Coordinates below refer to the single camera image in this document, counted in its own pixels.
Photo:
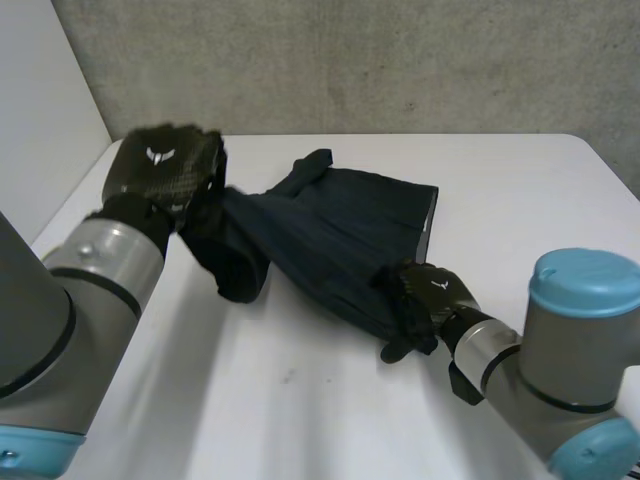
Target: gray wall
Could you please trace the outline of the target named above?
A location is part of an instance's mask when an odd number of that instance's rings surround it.
[[[113,137],[567,132],[640,195],[639,0],[53,3]]]

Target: gray robot arm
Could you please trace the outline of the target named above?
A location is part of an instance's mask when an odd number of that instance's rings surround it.
[[[143,226],[165,222],[166,249],[171,230],[159,211],[138,228],[102,213],[46,267],[0,218],[0,477],[64,473],[162,272],[164,250]]]
[[[453,392],[472,405],[486,398],[557,477],[619,480],[640,460],[640,436],[614,409],[624,370],[638,364],[638,265],[603,251],[544,255],[523,337],[448,270],[413,264],[399,277],[451,352]]]
[[[0,478],[57,478],[68,468],[160,277],[170,234],[209,199],[225,158],[217,132],[133,132],[103,209],[44,265],[0,214]]]

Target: cloth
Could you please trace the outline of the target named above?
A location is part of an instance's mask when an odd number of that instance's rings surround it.
[[[253,301],[273,262],[347,322],[385,340],[406,338],[411,326],[398,324],[371,280],[403,259],[425,261],[438,189],[332,164],[330,150],[317,150],[263,194],[227,187],[195,209],[215,221],[187,221],[180,234],[229,300]],[[425,353],[435,348],[417,343]]]

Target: white table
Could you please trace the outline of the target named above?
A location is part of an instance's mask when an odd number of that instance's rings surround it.
[[[457,272],[483,309],[524,322],[534,262],[561,247],[640,262],[640,204],[566,135],[227,138],[228,183],[261,192],[296,158],[440,187],[428,260]],[[100,204],[117,145],[34,245],[43,255]],[[449,354],[378,360],[381,343],[311,303],[277,269],[234,305],[173,238],[163,276],[65,479],[514,480],[542,465],[483,402],[450,391]],[[640,371],[618,408],[640,427]]]

